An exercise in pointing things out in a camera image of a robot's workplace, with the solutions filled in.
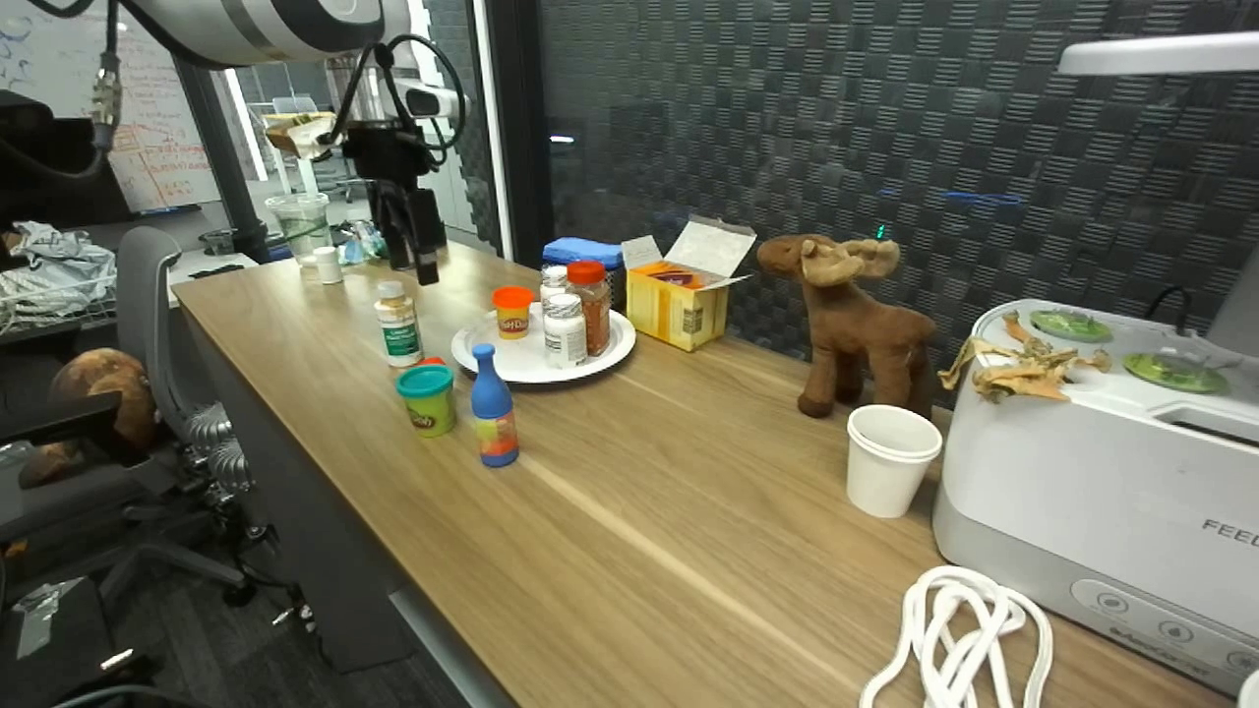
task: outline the plush toy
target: plush toy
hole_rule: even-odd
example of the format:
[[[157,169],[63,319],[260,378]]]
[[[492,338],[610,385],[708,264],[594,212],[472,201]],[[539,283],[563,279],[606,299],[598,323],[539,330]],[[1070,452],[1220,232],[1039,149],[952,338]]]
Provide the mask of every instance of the plush toy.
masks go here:
[[[830,417],[834,401],[854,405],[869,378],[869,397],[929,413],[929,338],[936,323],[909,307],[866,295],[862,279],[881,279],[901,264],[893,240],[771,236],[755,248],[763,271],[803,287],[810,323],[810,374],[799,413]]]
[[[118,460],[142,460],[157,441],[157,405],[146,382],[146,366],[130,358],[126,350],[83,350],[51,378],[51,405],[118,393],[114,413],[114,437],[110,452],[102,452],[94,441],[51,441],[39,444],[35,456],[24,464],[24,484],[51,484],[75,468],[83,468],[94,456],[118,456]]]

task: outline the white plate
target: white plate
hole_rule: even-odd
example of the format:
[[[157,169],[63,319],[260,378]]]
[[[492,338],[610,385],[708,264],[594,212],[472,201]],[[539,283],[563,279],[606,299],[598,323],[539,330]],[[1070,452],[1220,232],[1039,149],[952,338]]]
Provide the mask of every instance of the white plate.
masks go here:
[[[515,385],[555,385],[555,382],[578,382],[578,378],[594,378],[606,374],[610,366],[626,362],[637,330],[626,315],[614,311],[610,323],[610,342],[598,358],[586,358],[578,366],[551,366],[547,350],[543,350],[543,326],[539,319],[531,319],[527,334],[519,338],[504,338],[496,330],[496,315],[488,311],[480,323],[468,323],[464,330],[456,330],[456,338],[449,342],[449,354],[476,374],[476,358],[472,346],[492,342],[496,346],[496,370],[504,382]]]

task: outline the coiled cord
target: coiled cord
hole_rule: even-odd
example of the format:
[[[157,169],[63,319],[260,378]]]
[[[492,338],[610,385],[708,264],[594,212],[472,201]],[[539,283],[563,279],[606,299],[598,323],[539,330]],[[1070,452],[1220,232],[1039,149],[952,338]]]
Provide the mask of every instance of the coiled cord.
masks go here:
[[[952,618],[972,610],[976,629],[952,637]],[[921,688],[929,708],[976,708],[976,677],[988,665],[995,704],[1011,708],[1011,677],[1003,637],[1035,621],[1035,665],[1027,673],[1023,708],[1043,704],[1043,688],[1054,665],[1050,618],[1011,586],[964,566],[932,566],[909,590],[901,606],[901,641],[893,661],[873,673],[862,688],[862,708],[873,708],[877,692],[889,688],[909,653],[917,657]]]

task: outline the cardboard box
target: cardboard box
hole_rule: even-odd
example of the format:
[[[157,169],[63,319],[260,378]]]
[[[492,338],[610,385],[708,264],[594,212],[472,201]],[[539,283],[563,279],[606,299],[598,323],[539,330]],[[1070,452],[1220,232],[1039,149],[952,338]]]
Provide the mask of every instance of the cardboard box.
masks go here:
[[[661,256],[653,236],[622,244],[626,264],[626,315],[633,330],[700,350],[724,334],[732,283],[755,232],[720,220],[689,220]]]

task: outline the white appliance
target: white appliance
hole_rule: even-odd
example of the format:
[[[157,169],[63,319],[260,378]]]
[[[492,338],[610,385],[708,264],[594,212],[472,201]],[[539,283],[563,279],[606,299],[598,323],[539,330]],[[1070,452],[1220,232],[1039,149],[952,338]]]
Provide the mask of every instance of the white appliance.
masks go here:
[[[1039,311],[1109,342],[1047,334]],[[972,362],[932,519],[940,555],[1235,696],[1259,669],[1259,358],[1047,299],[980,315],[972,342],[1015,346],[1007,315],[1113,366],[1074,374],[1070,401],[988,401],[972,374],[1003,358]],[[1153,378],[1133,354],[1192,378]]]

